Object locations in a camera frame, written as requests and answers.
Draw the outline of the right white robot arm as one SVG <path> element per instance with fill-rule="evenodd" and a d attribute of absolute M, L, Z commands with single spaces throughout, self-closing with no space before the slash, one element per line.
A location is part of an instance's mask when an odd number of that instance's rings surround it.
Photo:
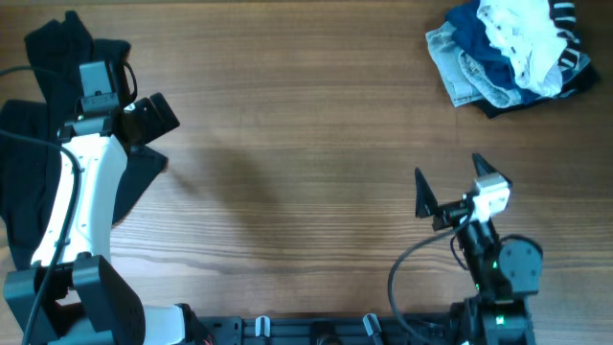
<path fill-rule="evenodd" d="M 539 292 L 544 251 L 522 235 L 500 236 L 493 218 L 504 212 L 512 182 L 479 153 L 476 177 L 457 201 L 441 204 L 421 170 L 415 170 L 416 217 L 431 218 L 436 232 L 449 230 L 464 256 L 476 294 L 448 313 L 449 344 L 534 344 L 528 298 Z"/>

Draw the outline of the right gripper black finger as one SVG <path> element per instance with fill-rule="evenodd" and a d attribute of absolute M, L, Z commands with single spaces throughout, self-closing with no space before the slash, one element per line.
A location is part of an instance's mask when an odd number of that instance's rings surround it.
<path fill-rule="evenodd" d="M 439 203 L 420 168 L 415 168 L 416 217 L 429 218 L 438 213 Z"/>
<path fill-rule="evenodd" d="M 510 187 L 512 186 L 512 181 L 503 173 L 494 168 L 480 153 L 473 153 L 471 155 L 471 158 L 475 168 L 475 172 L 479 177 L 492 173 L 498 173 L 506 180 Z"/>

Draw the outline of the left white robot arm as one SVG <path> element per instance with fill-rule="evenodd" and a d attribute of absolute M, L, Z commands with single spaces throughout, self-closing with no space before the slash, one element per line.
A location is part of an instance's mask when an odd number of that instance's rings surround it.
<path fill-rule="evenodd" d="M 146 307 L 110 262 L 110 231 L 132 148 L 179 127 L 156 93 L 121 104 L 87 97 L 58 130 L 53 210 L 28 269 L 9 273 L 4 298 L 26 344 L 190 344 L 201 340 L 189 306 Z"/>

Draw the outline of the white t-shirt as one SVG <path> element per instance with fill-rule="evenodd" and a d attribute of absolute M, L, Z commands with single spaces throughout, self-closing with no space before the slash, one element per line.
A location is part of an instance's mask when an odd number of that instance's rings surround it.
<path fill-rule="evenodd" d="M 579 68 L 573 0 L 481 0 L 476 16 L 490 46 L 510 60 L 519 87 L 552 98 L 561 92 L 562 72 Z"/>

